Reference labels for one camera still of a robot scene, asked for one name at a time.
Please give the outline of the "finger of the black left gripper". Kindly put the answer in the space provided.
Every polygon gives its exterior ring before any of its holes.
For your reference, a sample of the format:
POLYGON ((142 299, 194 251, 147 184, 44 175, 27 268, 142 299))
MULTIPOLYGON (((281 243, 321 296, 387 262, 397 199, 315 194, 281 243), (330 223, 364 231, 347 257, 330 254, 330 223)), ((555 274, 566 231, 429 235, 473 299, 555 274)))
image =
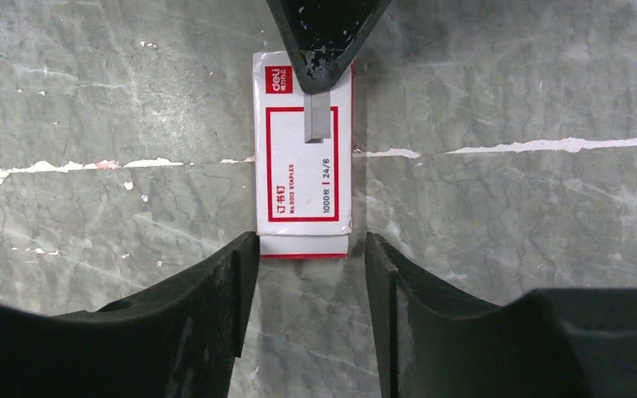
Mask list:
POLYGON ((267 0, 302 91, 331 90, 390 0, 267 0))

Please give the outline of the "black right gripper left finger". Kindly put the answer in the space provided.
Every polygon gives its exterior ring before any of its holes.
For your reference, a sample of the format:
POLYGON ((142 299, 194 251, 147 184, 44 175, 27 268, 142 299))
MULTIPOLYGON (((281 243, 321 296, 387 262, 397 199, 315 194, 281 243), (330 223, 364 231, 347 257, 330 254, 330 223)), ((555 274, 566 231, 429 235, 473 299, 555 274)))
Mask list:
POLYGON ((241 356, 259 239, 94 311, 0 304, 0 397, 225 397, 241 356))

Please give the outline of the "red white staple box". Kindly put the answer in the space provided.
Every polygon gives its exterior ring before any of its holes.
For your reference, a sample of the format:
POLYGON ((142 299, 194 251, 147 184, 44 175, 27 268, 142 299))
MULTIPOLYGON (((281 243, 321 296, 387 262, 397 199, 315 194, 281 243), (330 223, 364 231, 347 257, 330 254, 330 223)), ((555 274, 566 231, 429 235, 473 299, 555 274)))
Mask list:
POLYGON ((319 96, 325 138, 309 138, 317 113, 286 51, 253 55, 255 201, 264 258, 345 258, 352 230, 353 71, 319 96))

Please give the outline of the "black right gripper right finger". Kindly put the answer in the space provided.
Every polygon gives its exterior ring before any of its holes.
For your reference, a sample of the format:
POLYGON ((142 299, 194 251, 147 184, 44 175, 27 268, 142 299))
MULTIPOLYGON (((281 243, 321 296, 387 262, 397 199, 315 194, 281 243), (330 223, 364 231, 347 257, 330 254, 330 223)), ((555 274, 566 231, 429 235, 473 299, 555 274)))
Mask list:
POLYGON ((385 397, 637 397, 637 289, 534 289, 504 306, 365 239, 385 397))

